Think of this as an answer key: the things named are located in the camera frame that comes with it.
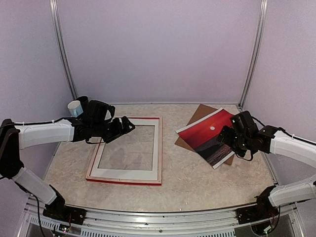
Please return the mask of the red and black photo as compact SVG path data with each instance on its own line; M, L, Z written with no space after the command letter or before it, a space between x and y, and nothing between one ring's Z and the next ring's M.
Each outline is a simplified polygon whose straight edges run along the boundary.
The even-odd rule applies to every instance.
M223 126L231 127L230 118L233 114L223 108L176 130L195 153L200 155L213 169L226 163L231 165L234 152L224 143L217 141Z

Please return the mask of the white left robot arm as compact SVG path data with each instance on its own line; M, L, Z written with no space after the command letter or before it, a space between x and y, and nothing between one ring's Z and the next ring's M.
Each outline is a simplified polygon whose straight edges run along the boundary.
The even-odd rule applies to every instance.
M5 119L0 126L0 176L13 181L45 204L46 211L63 220L69 208L58 191L28 169L21 152L58 143L89 144L91 138L110 143L135 129L126 117L117 118L116 108L105 102L78 97L67 105L70 116L41 122L13 122Z

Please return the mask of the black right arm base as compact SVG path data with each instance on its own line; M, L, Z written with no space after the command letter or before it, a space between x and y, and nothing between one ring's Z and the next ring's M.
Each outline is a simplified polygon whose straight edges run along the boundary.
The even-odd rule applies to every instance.
M255 205L238 208L236 210L237 220L240 225L264 220L279 214L278 207L272 206L269 201L270 192L275 187L276 186L267 187L261 194L256 196Z

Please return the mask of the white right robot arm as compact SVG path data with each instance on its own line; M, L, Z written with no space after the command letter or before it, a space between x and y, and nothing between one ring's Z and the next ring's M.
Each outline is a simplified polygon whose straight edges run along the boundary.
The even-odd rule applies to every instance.
M238 157L244 158L247 151L251 156L262 152L315 168L315 142L291 134L282 127L262 125L258 128L262 122L248 111L232 116L230 121L231 126L223 126L217 139L229 146ZM316 176L311 175L287 185L267 187L257 196L252 214L257 219L263 219L284 204L307 201L315 197Z

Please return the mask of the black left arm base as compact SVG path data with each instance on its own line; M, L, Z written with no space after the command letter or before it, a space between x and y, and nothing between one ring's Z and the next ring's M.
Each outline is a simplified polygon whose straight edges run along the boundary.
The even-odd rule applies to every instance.
M77 207L63 206L59 209L45 207L43 216L69 224L83 225L86 210Z

